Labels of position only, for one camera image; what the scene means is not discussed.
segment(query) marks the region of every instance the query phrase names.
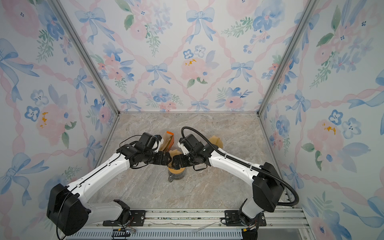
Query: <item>metal bracket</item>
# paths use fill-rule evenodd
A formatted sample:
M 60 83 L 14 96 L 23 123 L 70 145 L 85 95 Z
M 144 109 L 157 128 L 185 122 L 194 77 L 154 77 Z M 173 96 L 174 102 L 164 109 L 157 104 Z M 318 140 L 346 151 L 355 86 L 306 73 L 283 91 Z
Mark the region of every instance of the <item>metal bracket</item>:
M 144 225 L 145 220 L 145 210 L 130 210 L 129 211 L 131 217 L 133 217 L 132 220 L 128 221 L 128 225 L 132 227 L 142 227 Z M 118 227 L 121 226 L 116 221 L 104 221 L 103 222 L 104 227 Z
M 241 226 L 243 227 L 244 225 L 239 223 L 240 218 L 238 214 L 238 210 L 226 210 L 224 211 L 225 214 L 225 225 L 230 227 L 230 226 Z M 266 221 L 265 221 L 265 216 L 264 213 L 262 213 L 262 218 L 260 221 L 260 226 L 265 227 L 266 226 Z

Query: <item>white robotic arm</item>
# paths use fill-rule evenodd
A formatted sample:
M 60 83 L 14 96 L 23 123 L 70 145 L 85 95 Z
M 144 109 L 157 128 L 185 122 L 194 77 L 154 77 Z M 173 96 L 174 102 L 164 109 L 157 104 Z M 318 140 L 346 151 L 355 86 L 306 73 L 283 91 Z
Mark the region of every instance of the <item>white robotic arm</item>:
M 178 146 L 183 154 L 174 156 L 172 162 L 174 169 L 206 164 L 221 168 L 252 186 L 253 198 L 246 200 L 239 209 L 240 220 L 244 225 L 254 223 L 256 215 L 260 212 L 274 211 L 285 184 L 283 186 L 281 182 L 284 181 L 276 181 L 269 177 L 269 175 L 277 176 L 272 165 L 265 163 L 261 166 L 236 158 L 207 139 L 205 140 L 208 143 L 204 146 L 192 134 L 184 137 L 183 130 L 182 135 Z M 121 200 L 102 204 L 89 204 L 88 201 L 103 185 L 119 173 L 129 168 L 135 169 L 140 162 L 167 166 L 172 159 L 168 152 L 159 151 L 162 142 L 159 135 L 143 133 L 138 141 L 120 147 L 107 161 L 84 177 L 65 187 L 61 184 L 53 187 L 47 217 L 65 235 L 76 233 L 84 225 L 106 220 L 116 221 L 121 225 L 126 224 L 131 219 L 130 208 Z

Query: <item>corrugated black hose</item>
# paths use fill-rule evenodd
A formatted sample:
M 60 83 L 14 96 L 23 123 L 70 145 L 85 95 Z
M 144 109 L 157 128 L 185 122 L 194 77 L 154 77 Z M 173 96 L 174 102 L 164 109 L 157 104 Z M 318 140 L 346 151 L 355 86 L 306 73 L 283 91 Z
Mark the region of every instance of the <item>corrugated black hose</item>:
M 183 138 L 185 138 L 185 136 L 184 136 L 184 130 L 185 129 L 189 129 L 189 130 L 191 130 L 191 131 L 193 131 L 193 132 L 195 132 L 195 133 L 197 133 L 202 139 L 204 139 L 204 141 L 206 141 L 218 154 L 220 154 L 221 156 L 225 156 L 225 153 L 223 153 L 223 152 L 221 152 L 221 151 L 219 151 L 218 149 L 217 149 L 217 146 L 216 145 L 214 145 L 214 144 L 212 144 L 202 133 L 200 133 L 199 131 L 197 131 L 196 129 L 194 129 L 194 128 L 192 128 L 192 127 L 183 127 L 182 129 L 181 129 L 181 136 L 183 137 Z M 234 157 L 231 157 L 231 156 L 226 156 L 226 158 L 228 158 L 228 159 L 230 159 L 230 160 L 232 160 L 232 161 L 234 161 L 234 162 L 237 162 L 237 163 L 239 163 L 239 164 L 241 164 L 241 165 L 243 165 L 243 166 L 245 166 L 245 167 L 247 167 L 247 168 L 249 168 L 250 167 L 250 165 L 249 164 L 247 164 L 247 163 L 245 163 L 245 162 L 243 162 L 243 161 L 241 161 L 241 160 L 239 160 L 239 159 L 237 159 L 237 158 L 234 158 Z M 291 207 L 291 206 L 295 206 L 296 204 L 298 204 L 299 203 L 299 195 L 297 194 L 297 192 L 293 189 L 293 187 L 291 187 L 287 182 L 285 182 L 283 179 L 281 179 L 281 178 L 279 178 L 278 176 L 275 176 L 275 175 L 273 175 L 273 174 L 271 174 L 270 172 L 267 172 L 267 171 L 264 171 L 264 170 L 262 170 L 262 169 L 259 169 L 259 168 L 257 168 L 257 167 L 254 167 L 254 166 L 252 166 L 252 170 L 255 170 L 255 171 L 257 171 L 257 172 L 259 172 L 259 173 L 262 173 L 262 174 L 264 174 L 265 176 L 268 176 L 268 177 L 270 177 L 270 178 L 273 178 L 274 180 L 276 180 L 276 181 L 279 181 L 282 185 L 284 185 L 286 188 L 288 188 L 288 190 L 289 191 L 291 191 L 291 193 L 293 194 L 293 196 L 295 197 L 295 200 L 293 201 L 293 202 L 278 202 L 277 203 L 277 205 L 280 205 L 280 206 L 289 206 L 289 207 Z

